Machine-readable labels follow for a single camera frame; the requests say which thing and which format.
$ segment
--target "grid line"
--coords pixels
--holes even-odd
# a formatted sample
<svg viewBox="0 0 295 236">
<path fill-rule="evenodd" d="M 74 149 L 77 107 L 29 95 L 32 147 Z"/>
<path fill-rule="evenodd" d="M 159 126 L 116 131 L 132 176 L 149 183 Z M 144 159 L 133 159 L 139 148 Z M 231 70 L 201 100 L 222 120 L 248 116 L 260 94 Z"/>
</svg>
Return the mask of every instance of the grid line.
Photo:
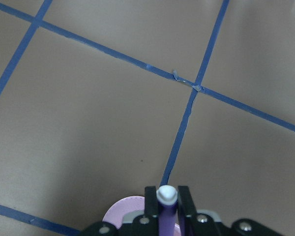
<svg viewBox="0 0 295 236">
<path fill-rule="evenodd" d="M 18 48 L 16 49 L 14 55 L 12 56 L 10 62 L 8 63 L 6 69 L 4 70 L 1 78 L 0 78 L 0 95 L 5 87 L 5 85 L 7 84 L 10 76 L 12 75 L 15 67 L 17 66 L 17 63 L 18 61 L 20 60 L 23 52 L 25 51 L 26 47 L 28 46 L 29 42 L 31 41 L 33 35 L 35 34 L 36 30 L 38 27 L 42 27 L 42 28 L 45 28 L 49 31 L 52 31 L 54 33 L 57 33 L 59 35 L 62 35 L 62 36 L 65 36 L 67 38 L 71 38 L 75 41 L 78 41 L 80 43 L 83 43 L 83 44 L 86 44 L 92 48 L 95 48 L 95 49 L 98 49 L 106 54 L 109 54 L 115 58 L 118 58 L 118 59 L 121 59 L 123 61 L 126 61 L 126 62 L 129 62 L 133 65 L 136 65 L 144 70 L 147 70 L 149 72 L 152 72 L 154 74 L 157 74 L 163 78 L 166 78 L 166 79 L 169 79 L 169 80 L 175 80 L 173 75 L 169 72 L 166 72 L 162 69 L 159 69 L 155 66 L 152 66 L 148 63 L 145 63 L 143 61 L 140 61 L 140 60 L 137 60 L 135 58 L 132 58 L 128 55 L 125 55 L 121 52 L 118 52 L 116 50 L 113 50 L 111 48 L 108 48 L 104 45 L 101 45 L 101 44 L 98 44 L 94 41 L 91 41 L 87 38 L 84 38 L 82 36 L 79 36 L 75 33 L 72 33 L 70 31 L 67 31 L 65 29 L 62 29 L 60 27 L 57 27 L 53 24 L 50 24 L 48 22 L 45 22 L 43 21 L 43 17 L 44 15 L 46 14 L 50 4 L 51 4 L 52 0 L 45 0 L 40 8 L 40 10 L 38 11 L 37 15 L 35 17 L 27 14 L 27 13 L 24 13 L 22 11 L 19 11 L 17 9 L 14 9 L 12 7 L 9 7 L 5 4 L 2 4 L 0 3 L 0 10 L 3 11 L 3 12 L 6 12 L 8 14 L 11 14 L 11 15 L 14 15 L 22 20 L 25 20 L 25 21 L 28 21 L 31 23 L 28 31 L 26 32 L 26 34 L 24 35 L 20 45 L 18 46 Z M 291 131 L 294 131 L 295 132 L 295 125 L 289 123 L 289 122 L 286 122 L 284 120 L 281 120 L 275 116 L 272 116 L 272 115 L 269 115 L 265 112 L 262 112 L 258 109 L 255 109 L 253 107 L 250 107 L 244 103 L 241 103 L 237 100 L 234 100 L 232 98 L 229 98 L 225 95 L 222 95 L 218 92 L 215 92 L 209 88 L 205 88 L 203 86 L 201 86 L 202 84 L 202 80 L 204 78 L 204 75 L 205 75 L 205 71 L 206 71 L 206 68 L 207 68 L 207 65 L 208 65 L 208 62 L 209 62 L 209 59 L 210 59 L 210 56 L 211 56 L 211 53 L 213 51 L 213 48 L 214 48 L 214 44 L 215 44 L 215 41 L 216 41 L 216 38 L 217 38 L 217 35 L 218 35 L 218 32 L 219 32 L 219 29 L 221 27 L 221 23 L 222 23 L 222 20 L 223 20 L 223 17 L 225 15 L 225 12 L 226 12 L 226 8 L 227 8 L 227 5 L 229 3 L 229 0 L 223 0 L 222 2 L 222 5 L 221 5 L 221 9 L 220 9 L 220 12 L 218 14 L 218 17 L 216 19 L 216 22 L 215 22 L 215 25 L 214 25 L 214 28 L 213 28 L 213 31 L 212 31 L 212 35 L 210 37 L 210 40 L 209 40 L 209 43 L 208 43 L 208 46 L 207 46 L 207 49 L 206 49 L 206 52 L 205 52 L 205 55 L 204 55 L 204 59 L 201 63 L 201 67 L 199 69 L 199 72 L 198 72 L 198 75 L 196 77 L 196 81 L 195 83 L 194 82 L 191 82 L 191 81 L 188 81 L 188 80 L 185 80 L 184 78 L 181 78 L 179 77 L 179 81 L 185 81 L 185 83 L 187 85 L 189 85 L 190 87 L 192 87 L 192 92 L 190 94 L 190 97 L 189 97 L 189 100 L 188 100 L 188 103 L 187 103 L 187 106 L 186 106 L 186 109 L 185 109 L 185 112 L 184 112 L 184 115 L 182 117 L 182 121 L 180 123 L 180 127 L 178 129 L 178 132 L 177 132 L 177 135 L 176 135 L 176 138 L 175 138 L 175 141 L 174 141 L 174 144 L 173 144 L 173 148 L 171 150 L 171 154 L 169 156 L 169 159 L 168 159 L 168 163 L 167 163 L 167 166 L 165 168 L 165 171 L 164 171 L 164 175 L 163 175 L 163 178 L 162 178 L 162 181 L 161 181 L 161 185 L 163 184 L 166 184 L 168 182 L 168 179 L 169 179 L 169 176 L 170 176 L 170 173 L 171 173 L 171 170 L 173 169 L 174 165 L 175 165 L 175 160 L 177 158 L 177 154 L 178 154 L 178 151 L 179 151 L 179 148 L 180 148 L 180 145 L 182 143 L 182 140 L 183 140 L 183 137 L 184 137 L 184 133 L 186 131 L 186 128 L 187 128 L 187 125 L 188 125 L 188 119 L 191 115 L 191 111 L 192 111 L 192 105 L 193 105 L 193 102 L 198 94 L 198 92 L 201 92 L 203 94 L 206 94 L 206 95 L 209 95 L 211 97 L 214 97 L 215 99 L 218 99 L 222 102 L 225 102 L 225 103 L 228 103 L 234 107 L 237 107 L 241 110 L 244 110 L 244 111 L 247 111 L 253 115 L 256 115 L 258 117 L 261 117 L 263 119 L 266 119 L 270 122 L 273 122 L 275 124 L 278 124 L 284 128 L 287 128 Z M 73 229 L 73 228 L 70 228 L 70 227 L 67 227 L 67 226 L 64 226 L 64 225 L 59 225 L 59 224 L 56 224 L 56 223 L 52 223 L 48 220 L 44 220 L 42 218 L 39 218 L 39 217 L 35 217 L 35 216 L 32 216 L 32 215 L 28 215 L 26 213 L 23 213 L 23 212 L 20 212 L 20 211 L 17 211 L 17 210 L 13 210 L 13 209 L 10 209 L 6 206 L 2 206 L 0 205 L 0 214 L 1 215 L 4 215 L 4 216 L 7 216 L 7 217 L 10 217 L 10 218 L 13 218 L 13 219 L 16 219 L 16 220 L 19 220 L 19 221 L 22 221 L 22 222 L 25 222 L 25 223 L 28 223 L 28 224 L 31 224 L 31 225 L 35 225 L 37 227 L 40 227 L 40 228 L 43 228 L 43 229 L 47 229 L 47 230 L 50 230 L 50 231 L 53 231 L 53 232 L 56 232 L 56 233 L 59 233 L 59 234 L 64 234 L 64 235 L 76 235 L 79 231 L 76 230 L 76 229 Z"/>
</svg>

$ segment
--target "gray floor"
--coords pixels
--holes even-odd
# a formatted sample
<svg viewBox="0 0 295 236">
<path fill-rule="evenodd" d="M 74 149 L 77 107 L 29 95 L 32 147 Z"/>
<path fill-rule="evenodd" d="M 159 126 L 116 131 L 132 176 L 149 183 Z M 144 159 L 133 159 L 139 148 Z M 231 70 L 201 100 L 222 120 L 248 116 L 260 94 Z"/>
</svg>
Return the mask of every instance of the gray floor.
<svg viewBox="0 0 295 236">
<path fill-rule="evenodd" d="M 35 16 L 43 0 L 0 0 Z M 44 21 L 195 81 L 222 0 L 54 0 Z M 29 22 L 0 11 L 0 77 Z M 295 125 L 295 0 L 230 0 L 203 86 Z M 159 185 L 191 87 L 38 28 L 0 96 L 0 205 L 72 228 Z M 295 132 L 199 93 L 169 184 L 295 236 Z M 0 236 L 56 233 L 0 216 Z"/>
</svg>

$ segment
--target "bolt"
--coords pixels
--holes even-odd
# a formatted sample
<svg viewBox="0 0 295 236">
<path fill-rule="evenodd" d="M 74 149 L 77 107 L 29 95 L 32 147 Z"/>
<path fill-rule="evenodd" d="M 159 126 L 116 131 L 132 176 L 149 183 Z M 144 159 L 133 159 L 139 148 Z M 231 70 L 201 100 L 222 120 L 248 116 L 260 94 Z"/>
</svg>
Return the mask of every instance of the bolt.
<svg viewBox="0 0 295 236">
<path fill-rule="evenodd" d="M 146 217 L 143 217 L 143 218 L 140 219 L 140 223 L 143 224 L 143 225 L 146 225 L 146 224 L 149 223 L 149 219 L 146 218 Z"/>
<path fill-rule="evenodd" d="M 200 223 L 206 223 L 207 222 L 207 216 L 203 215 L 203 214 L 200 214 L 200 215 L 197 216 L 197 221 L 200 222 Z"/>
<path fill-rule="evenodd" d="M 241 222 L 240 224 L 239 224 L 239 227 L 240 227 L 240 229 L 241 230 L 244 230 L 244 231 L 252 231 L 252 227 L 251 227 L 251 225 L 249 224 L 249 223 L 247 223 L 247 222 Z"/>
<path fill-rule="evenodd" d="M 109 230 L 110 229 L 107 226 L 103 226 L 102 228 L 99 229 L 99 233 L 103 235 L 103 234 L 108 233 Z"/>
</svg>

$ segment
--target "marker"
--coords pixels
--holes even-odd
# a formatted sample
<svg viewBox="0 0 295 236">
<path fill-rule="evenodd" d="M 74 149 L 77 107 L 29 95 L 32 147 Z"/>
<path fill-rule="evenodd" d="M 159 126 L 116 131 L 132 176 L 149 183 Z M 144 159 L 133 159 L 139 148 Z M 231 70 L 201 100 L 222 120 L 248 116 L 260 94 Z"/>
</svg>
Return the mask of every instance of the marker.
<svg viewBox="0 0 295 236">
<path fill-rule="evenodd" d="M 163 185 L 156 191 L 160 214 L 158 217 L 158 235 L 173 236 L 177 211 L 177 191 L 170 185 Z"/>
</svg>

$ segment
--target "silver screw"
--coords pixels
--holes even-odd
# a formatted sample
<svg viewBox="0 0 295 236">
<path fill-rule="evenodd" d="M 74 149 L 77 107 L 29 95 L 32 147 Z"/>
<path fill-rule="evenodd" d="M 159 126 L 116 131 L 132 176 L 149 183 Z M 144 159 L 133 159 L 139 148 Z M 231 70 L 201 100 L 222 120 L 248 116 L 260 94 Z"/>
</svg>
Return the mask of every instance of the silver screw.
<svg viewBox="0 0 295 236">
<path fill-rule="evenodd" d="M 244 231 L 252 231 L 251 225 L 249 223 L 247 223 L 247 222 L 241 222 L 239 224 L 239 227 L 240 227 L 241 230 L 244 230 Z"/>
<path fill-rule="evenodd" d="M 200 222 L 200 223 L 206 223 L 207 222 L 207 216 L 203 215 L 203 214 L 200 214 L 200 215 L 197 216 L 197 221 Z"/>
<path fill-rule="evenodd" d="M 103 235 L 103 234 L 108 233 L 109 230 L 110 229 L 107 226 L 103 226 L 102 228 L 99 229 L 99 233 Z"/>
<path fill-rule="evenodd" d="M 149 219 L 146 218 L 146 217 L 143 217 L 143 218 L 140 219 L 140 223 L 143 224 L 143 225 L 146 225 L 146 224 L 149 223 Z"/>
</svg>

